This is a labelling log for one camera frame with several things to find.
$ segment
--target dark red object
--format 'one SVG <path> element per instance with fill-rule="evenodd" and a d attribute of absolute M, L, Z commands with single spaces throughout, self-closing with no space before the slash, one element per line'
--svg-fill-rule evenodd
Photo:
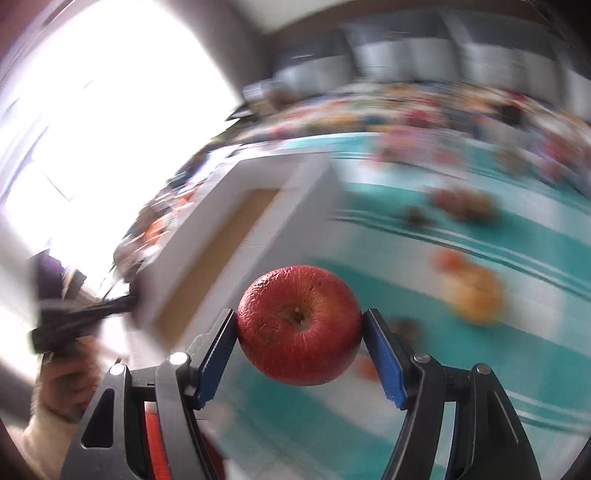
<path fill-rule="evenodd" d="M 238 340 L 261 372 L 291 385 L 320 385 L 353 362 L 361 309 L 339 277 L 295 265 L 266 273 L 238 307 Z"/>

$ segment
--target person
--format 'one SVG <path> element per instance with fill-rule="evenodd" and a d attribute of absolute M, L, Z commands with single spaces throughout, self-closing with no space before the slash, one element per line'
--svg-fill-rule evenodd
<path fill-rule="evenodd" d="M 41 480 L 59 480 L 72 437 L 101 380 L 94 337 L 76 341 L 68 355 L 41 363 L 27 427 L 9 428 L 20 454 Z"/>

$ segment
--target beige sleeve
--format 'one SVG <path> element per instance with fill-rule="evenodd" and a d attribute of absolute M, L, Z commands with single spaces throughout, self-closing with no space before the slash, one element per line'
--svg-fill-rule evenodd
<path fill-rule="evenodd" d="M 42 480 L 59 480 L 77 427 L 37 404 L 27 428 L 9 428 L 8 433 L 23 458 Z"/>

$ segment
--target hand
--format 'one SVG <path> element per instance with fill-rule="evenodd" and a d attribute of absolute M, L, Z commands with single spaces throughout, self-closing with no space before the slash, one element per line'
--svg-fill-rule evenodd
<path fill-rule="evenodd" d="M 53 355 L 41 366 L 40 401 L 50 412 L 67 421 L 82 417 L 100 383 L 96 344 L 93 337 L 76 341 L 69 356 Z"/>

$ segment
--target open box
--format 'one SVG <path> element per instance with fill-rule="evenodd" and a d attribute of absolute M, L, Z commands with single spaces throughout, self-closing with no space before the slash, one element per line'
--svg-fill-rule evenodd
<path fill-rule="evenodd" d="M 138 326 L 164 352 L 187 348 L 260 275 L 305 261 L 340 192 L 326 153 L 243 156 L 221 166 L 139 271 Z"/>

